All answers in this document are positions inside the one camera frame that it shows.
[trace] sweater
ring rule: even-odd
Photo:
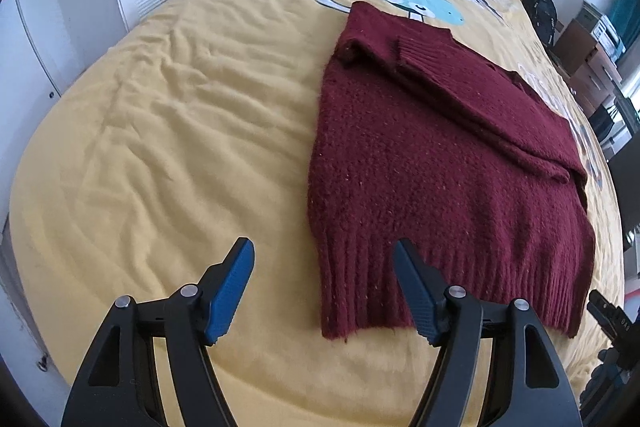
[[[595,237],[569,123],[447,29],[356,2],[322,81],[308,173],[321,328],[409,327],[392,249],[577,334]]]

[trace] door handle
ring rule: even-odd
[[[595,80],[591,75],[589,75],[589,80],[591,81],[591,84],[593,84],[594,86],[596,86],[596,88],[597,88],[599,91],[601,91],[601,90],[602,90],[602,88],[600,87],[600,84],[599,84],[599,83],[597,83],[597,81],[596,81],[596,80]]]
[[[607,78],[613,82],[613,77],[611,76],[611,73],[609,73],[609,71],[607,71],[607,68],[605,68],[604,66],[602,67],[602,70],[604,71],[604,74],[607,75]]]

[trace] bedspread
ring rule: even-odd
[[[436,350],[408,329],[346,343],[320,333],[306,176],[322,70],[354,1],[170,0],[55,105],[18,168],[10,222],[29,304],[65,378],[114,298],[164,298],[242,235],[255,243],[254,273],[210,350],[238,424],[409,423]],[[365,1],[450,28],[569,120],[589,176],[592,286],[620,303],[620,217],[606,163],[520,0]],[[551,337],[580,391],[605,337],[587,314],[576,338]],[[179,425],[157,348],[168,422]],[[489,348],[483,342],[479,373]],[[483,391],[478,379],[468,421]]]

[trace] black backpack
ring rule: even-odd
[[[522,0],[522,5],[527,11],[533,29],[538,34],[542,45],[548,50],[554,45],[556,20],[558,13],[552,0]]]

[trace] knit fabric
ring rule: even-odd
[[[449,30],[353,4],[324,72],[308,178],[322,334],[408,327],[392,248],[411,239],[477,298],[525,298],[570,337],[591,282],[569,123]]]

